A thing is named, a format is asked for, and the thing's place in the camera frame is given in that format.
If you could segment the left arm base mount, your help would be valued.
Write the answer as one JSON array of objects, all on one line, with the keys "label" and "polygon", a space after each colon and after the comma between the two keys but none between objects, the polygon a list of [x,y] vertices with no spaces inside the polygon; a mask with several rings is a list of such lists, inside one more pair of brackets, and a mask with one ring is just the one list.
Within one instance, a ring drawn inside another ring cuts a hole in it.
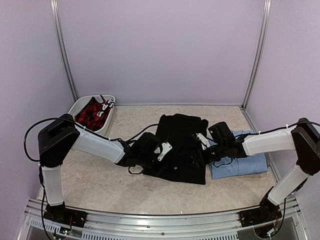
[{"label": "left arm base mount", "polygon": [[44,219],[70,227],[83,228],[88,213],[82,210],[67,208],[63,202],[60,205],[47,205],[44,211]]}]

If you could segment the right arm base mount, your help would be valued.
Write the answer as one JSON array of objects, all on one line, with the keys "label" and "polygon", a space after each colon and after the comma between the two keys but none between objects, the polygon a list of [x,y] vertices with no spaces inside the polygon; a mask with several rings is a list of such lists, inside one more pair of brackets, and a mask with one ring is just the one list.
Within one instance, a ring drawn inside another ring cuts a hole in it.
[{"label": "right arm base mount", "polygon": [[258,207],[239,212],[242,227],[263,224],[280,219],[282,216],[279,205],[274,205],[265,197],[261,200]]}]

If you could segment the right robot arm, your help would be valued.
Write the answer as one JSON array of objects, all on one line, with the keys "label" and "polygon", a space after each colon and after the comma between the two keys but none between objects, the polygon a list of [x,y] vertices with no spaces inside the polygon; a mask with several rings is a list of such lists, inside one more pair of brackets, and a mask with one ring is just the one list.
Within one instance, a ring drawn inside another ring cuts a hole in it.
[{"label": "right robot arm", "polygon": [[243,159],[259,154],[290,152],[295,164],[261,200],[256,218],[266,222],[293,192],[301,188],[307,179],[320,171],[320,125],[307,118],[293,124],[266,131],[232,133],[226,122],[218,122],[209,128],[213,144],[205,143],[202,134],[195,134],[199,147],[191,154],[193,167],[216,163],[222,158]]}]

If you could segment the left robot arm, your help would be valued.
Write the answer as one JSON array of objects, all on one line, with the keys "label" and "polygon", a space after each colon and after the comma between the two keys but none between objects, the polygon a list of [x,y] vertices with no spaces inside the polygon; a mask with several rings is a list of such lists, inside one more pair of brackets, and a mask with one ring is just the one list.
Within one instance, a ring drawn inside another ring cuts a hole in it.
[{"label": "left robot arm", "polygon": [[[34,159],[28,153],[27,138],[33,128],[45,122],[49,125],[38,132],[39,158]],[[120,167],[130,169],[140,166],[145,170],[160,164],[172,146],[146,128],[129,140],[110,139],[80,125],[66,113],[30,126],[23,137],[23,149],[27,158],[39,166],[39,181],[44,199],[51,207],[50,214],[63,223],[70,218],[70,211],[64,207],[61,168],[70,151],[84,152]]]}]

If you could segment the black long sleeve shirt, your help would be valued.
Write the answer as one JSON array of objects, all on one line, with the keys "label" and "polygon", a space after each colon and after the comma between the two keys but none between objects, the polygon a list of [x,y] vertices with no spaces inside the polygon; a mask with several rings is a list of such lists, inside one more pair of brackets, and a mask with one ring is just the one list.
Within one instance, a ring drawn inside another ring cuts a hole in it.
[{"label": "black long sleeve shirt", "polygon": [[208,125],[208,120],[198,116],[162,115],[155,135],[162,142],[168,142],[172,149],[158,166],[144,170],[143,174],[171,182],[205,185],[206,167],[196,163],[192,155],[202,149],[194,135],[206,136]]}]

